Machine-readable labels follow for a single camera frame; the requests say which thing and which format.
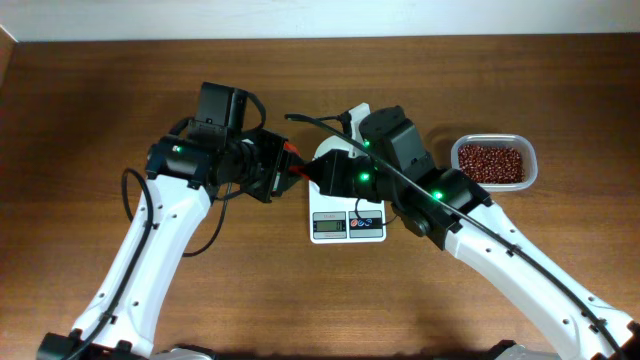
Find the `orange plastic measuring scoop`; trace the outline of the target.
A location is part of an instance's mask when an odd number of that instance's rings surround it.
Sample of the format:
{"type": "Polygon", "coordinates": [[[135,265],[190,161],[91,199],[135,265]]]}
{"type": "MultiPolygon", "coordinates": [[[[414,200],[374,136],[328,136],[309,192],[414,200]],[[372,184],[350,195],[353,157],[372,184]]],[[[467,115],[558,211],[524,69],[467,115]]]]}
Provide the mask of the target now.
{"type": "Polygon", "coordinates": [[[305,178],[309,176],[306,173],[306,161],[301,157],[300,152],[296,146],[286,141],[284,143],[284,155],[286,156],[285,170],[290,178],[305,178]]]}

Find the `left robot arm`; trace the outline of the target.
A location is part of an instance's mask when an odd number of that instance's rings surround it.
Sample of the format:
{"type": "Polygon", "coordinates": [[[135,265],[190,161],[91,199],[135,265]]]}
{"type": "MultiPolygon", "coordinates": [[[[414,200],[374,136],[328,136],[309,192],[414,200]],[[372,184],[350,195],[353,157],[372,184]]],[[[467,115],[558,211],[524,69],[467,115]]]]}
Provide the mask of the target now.
{"type": "Polygon", "coordinates": [[[286,138],[262,124],[243,127],[246,106],[264,105],[251,92],[205,82],[195,116],[178,122],[149,150],[137,174],[140,202],[111,268],[68,335],[48,333],[39,359],[141,359],[151,355],[158,318],[184,251],[224,195],[270,202],[286,154],[286,138]]]}

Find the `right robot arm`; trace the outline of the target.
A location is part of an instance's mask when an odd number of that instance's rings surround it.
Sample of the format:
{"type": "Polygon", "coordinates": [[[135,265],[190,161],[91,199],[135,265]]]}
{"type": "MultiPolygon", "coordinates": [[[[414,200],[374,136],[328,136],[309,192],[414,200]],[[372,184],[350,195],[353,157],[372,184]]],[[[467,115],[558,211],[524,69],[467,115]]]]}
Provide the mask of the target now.
{"type": "Polygon", "coordinates": [[[351,136],[312,124],[361,154],[330,150],[303,173],[321,194],[388,201],[404,226],[487,279],[562,359],[636,359],[639,324],[593,295],[529,241],[490,194],[459,170],[439,168],[401,107],[367,115],[351,136]]]}

